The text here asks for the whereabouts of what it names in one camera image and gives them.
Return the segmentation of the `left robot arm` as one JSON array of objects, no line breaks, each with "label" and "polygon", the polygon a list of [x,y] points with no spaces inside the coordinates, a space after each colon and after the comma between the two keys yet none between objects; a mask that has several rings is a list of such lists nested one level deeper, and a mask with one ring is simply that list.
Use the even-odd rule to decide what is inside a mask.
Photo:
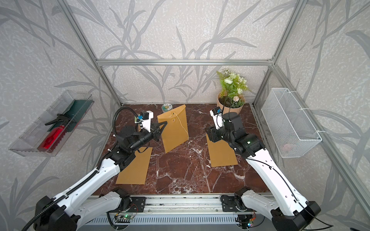
[{"label": "left robot arm", "polygon": [[107,153],[89,174],[53,198],[43,197],[36,204],[35,217],[23,228],[37,231],[76,231],[103,213],[126,210],[130,197],[124,190],[114,190],[107,195],[85,203],[85,200],[112,177],[118,175],[135,159],[136,151],[151,140],[159,141],[167,122],[151,124],[144,121],[140,132],[125,127],[116,135],[112,150]]}]

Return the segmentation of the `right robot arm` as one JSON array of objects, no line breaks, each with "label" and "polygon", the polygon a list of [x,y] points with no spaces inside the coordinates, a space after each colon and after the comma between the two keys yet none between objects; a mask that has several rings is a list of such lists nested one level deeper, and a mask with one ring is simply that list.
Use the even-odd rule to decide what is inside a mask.
[{"label": "right robot arm", "polygon": [[270,200],[252,189],[243,188],[234,196],[223,195],[221,202],[230,210],[260,213],[271,220],[278,231],[305,231],[318,219],[320,206],[315,201],[308,201],[293,187],[263,142],[255,134],[246,132],[237,113],[224,114],[216,107],[210,115],[214,125],[205,129],[209,140],[213,143],[225,141],[236,155],[254,168],[274,196],[274,200]]}]

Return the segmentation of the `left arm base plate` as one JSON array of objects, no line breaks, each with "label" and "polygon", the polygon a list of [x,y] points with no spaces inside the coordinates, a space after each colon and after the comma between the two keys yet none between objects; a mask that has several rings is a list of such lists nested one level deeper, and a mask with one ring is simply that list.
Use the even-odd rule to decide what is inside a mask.
[{"label": "left arm base plate", "polygon": [[144,211],[145,201],[146,197],[125,197],[116,209],[109,212],[142,213]]}]

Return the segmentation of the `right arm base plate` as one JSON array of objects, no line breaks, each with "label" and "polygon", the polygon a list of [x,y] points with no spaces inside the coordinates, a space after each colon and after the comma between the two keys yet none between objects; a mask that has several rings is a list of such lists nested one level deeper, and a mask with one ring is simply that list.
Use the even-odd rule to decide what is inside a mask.
[{"label": "right arm base plate", "polygon": [[229,196],[221,195],[220,201],[222,203],[223,212],[234,212],[234,213],[252,213],[257,212],[244,205],[240,196]]}]

